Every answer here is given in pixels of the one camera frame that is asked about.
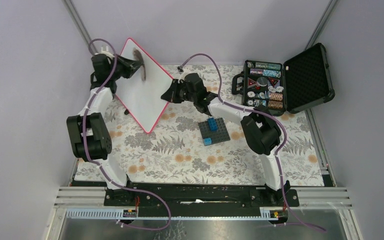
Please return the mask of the blue brick stack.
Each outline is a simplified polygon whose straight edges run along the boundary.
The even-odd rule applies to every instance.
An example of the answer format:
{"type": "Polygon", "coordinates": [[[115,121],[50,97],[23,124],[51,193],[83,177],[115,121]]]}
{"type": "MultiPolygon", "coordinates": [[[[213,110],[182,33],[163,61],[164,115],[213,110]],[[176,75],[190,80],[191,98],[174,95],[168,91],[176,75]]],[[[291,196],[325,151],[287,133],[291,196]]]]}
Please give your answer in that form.
{"type": "Polygon", "coordinates": [[[211,132],[216,132],[218,130],[217,122],[213,117],[207,119],[207,124],[211,132]]]}

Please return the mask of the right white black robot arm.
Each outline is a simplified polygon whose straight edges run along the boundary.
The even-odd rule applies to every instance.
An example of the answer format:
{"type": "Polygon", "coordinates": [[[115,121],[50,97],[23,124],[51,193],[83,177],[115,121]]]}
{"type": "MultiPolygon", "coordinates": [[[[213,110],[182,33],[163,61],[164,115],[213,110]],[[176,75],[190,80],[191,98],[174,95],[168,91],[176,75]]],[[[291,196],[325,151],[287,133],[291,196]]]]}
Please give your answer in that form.
{"type": "Polygon", "coordinates": [[[169,103],[193,103],[198,112],[220,117],[241,126],[248,147],[259,155],[264,171],[267,201],[273,206],[288,207],[286,187],[279,152],[285,144],[286,131],[264,106],[246,107],[223,100],[207,91],[197,73],[187,73],[182,79],[173,79],[161,95],[169,103]]]}

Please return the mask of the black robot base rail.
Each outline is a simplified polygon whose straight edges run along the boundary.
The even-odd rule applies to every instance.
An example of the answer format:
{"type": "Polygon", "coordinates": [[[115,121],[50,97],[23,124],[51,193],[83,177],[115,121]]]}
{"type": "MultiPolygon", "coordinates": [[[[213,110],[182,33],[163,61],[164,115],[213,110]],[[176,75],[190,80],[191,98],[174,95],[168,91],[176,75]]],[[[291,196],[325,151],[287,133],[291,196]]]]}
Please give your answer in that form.
{"type": "Polygon", "coordinates": [[[287,183],[285,195],[268,186],[131,182],[133,190],[107,189],[104,205],[132,207],[139,217],[258,217],[260,209],[300,205],[287,183]]]}

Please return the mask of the floral table mat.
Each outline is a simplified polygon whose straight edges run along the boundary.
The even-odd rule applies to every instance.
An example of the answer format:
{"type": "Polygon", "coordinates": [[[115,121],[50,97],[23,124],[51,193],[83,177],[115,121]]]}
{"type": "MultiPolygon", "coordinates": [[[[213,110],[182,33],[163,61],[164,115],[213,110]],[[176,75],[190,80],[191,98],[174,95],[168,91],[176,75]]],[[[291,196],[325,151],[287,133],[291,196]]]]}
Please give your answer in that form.
{"type": "MultiPolygon", "coordinates": [[[[246,143],[241,126],[225,122],[230,139],[205,146],[198,124],[207,119],[191,102],[169,104],[151,133],[126,115],[115,99],[104,120],[112,140],[111,157],[133,182],[263,185],[258,155],[246,143]]],[[[279,153],[284,177],[293,186],[323,186],[311,128],[304,112],[278,117],[287,131],[279,153]]]]}

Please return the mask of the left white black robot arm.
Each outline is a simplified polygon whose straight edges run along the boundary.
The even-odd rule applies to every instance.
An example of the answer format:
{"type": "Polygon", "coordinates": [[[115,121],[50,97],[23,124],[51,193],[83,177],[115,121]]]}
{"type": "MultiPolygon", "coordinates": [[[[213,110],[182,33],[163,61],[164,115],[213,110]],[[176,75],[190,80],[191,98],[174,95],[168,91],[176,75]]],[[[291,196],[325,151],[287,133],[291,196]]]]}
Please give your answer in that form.
{"type": "Polygon", "coordinates": [[[135,192],[125,171],[111,159],[112,139],[103,113],[115,97],[116,81],[129,79],[145,68],[142,54],[134,50],[133,58],[117,54],[97,53],[91,57],[90,95],[79,114],[66,119],[73,154],[94,164],[106,182],[106,193],[124,206],[132,204],[135,192]]]}

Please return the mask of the red framed whiteboard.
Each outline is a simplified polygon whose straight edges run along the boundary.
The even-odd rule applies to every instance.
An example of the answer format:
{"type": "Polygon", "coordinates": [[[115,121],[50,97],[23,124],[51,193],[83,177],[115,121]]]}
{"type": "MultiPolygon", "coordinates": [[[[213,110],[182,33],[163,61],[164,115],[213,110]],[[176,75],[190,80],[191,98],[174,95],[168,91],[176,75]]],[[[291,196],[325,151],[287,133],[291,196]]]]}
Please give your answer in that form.
{"type": "Polygon", "coordinates": [[[161,96],[169,89],[173,77],[132,38],[126,40],[120,55],[132,60],[134,50],[141,53],[145,67],[139,68],[130,78],[118,79],[115,94],[143,131],[149,134],[168,105],[161,96]]]}

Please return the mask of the small light blue brick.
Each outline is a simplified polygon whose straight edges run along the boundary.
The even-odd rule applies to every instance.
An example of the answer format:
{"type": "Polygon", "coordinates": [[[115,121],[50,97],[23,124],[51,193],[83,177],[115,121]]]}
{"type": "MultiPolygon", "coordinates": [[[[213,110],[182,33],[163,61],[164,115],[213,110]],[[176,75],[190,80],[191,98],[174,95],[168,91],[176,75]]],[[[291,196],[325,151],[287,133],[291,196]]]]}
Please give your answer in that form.
{"type": "Polygon", "coordinates": [[[204,139],[203,139],[203,144],[204,144],[204,146],[210,146],[210,145],[212,145],[212,144],[213,144],[212,139],[209,138],[209,137],[204,138],[204,139]]]}

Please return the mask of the black poker chip case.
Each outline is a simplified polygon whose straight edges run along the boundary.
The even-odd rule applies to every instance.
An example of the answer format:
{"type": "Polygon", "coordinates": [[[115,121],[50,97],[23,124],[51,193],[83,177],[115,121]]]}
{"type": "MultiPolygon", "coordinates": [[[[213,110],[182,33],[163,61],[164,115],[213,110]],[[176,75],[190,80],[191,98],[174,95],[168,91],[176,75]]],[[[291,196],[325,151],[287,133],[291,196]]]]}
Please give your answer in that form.
{"type": "Polygon", "coordinates": [[[265,106],[274,116],[296,114],[335,97],[327,50],[317,43],[284,63],[246,60],[231,93],[248,107],[265,106]]]}

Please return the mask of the dark grey brick baseplate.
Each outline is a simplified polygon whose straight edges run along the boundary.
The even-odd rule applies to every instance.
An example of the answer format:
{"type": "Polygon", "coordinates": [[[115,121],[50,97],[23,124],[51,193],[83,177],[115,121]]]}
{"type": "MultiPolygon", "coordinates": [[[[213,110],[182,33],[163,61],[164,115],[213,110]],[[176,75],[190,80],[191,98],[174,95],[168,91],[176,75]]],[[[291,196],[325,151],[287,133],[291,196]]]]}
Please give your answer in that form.
{"type": "Polygon", "coordinates": [[[215,120],[216,120],[217,127],[218,127],[217,131],[210,131],[209,130],[207,120],[198,123],[198,127],[199,127],[199,130],[201,133],[202,142],[203,142],[203,139],[205,139],[205,138],[211,138],[212,139],[211,145],[230,141],[231,138],[230,138],[229,132],[227,130],[224,119],[223,118],[215,118],[215,120]]]}

